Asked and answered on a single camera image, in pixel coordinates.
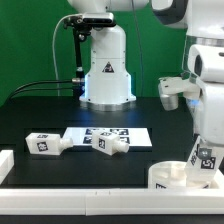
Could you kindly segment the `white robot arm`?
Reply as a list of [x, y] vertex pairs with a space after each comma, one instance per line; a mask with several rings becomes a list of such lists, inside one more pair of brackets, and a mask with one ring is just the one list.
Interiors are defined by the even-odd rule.
[[93, 38], [83, 102], [115, 105], [135, 99], [123, 64], [124, 32], [114, 23], [113, 13], [150, 6], [161, 24], [187, 30], [183, 69], [189, 78], [173, 79], [171, 87], [161, 85], [161, 93], [175, 99], [183, 92], [188, 98], [197, 99], [196, 127], [202, 147], [224, 147], [224, 0], [68, 2], [78, 11], [80, 24], [90, 28]]

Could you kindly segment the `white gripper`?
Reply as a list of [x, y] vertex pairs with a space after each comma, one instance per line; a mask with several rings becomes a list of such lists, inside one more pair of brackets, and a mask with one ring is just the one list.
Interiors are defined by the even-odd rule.
[[[224, 48], [194, 44], [187, 65], [200, 88], [194, 115], [197, 133], [209, 144], [224, 145]], [[211, 148], [199, 146], [201, 160], [211, 155]]]

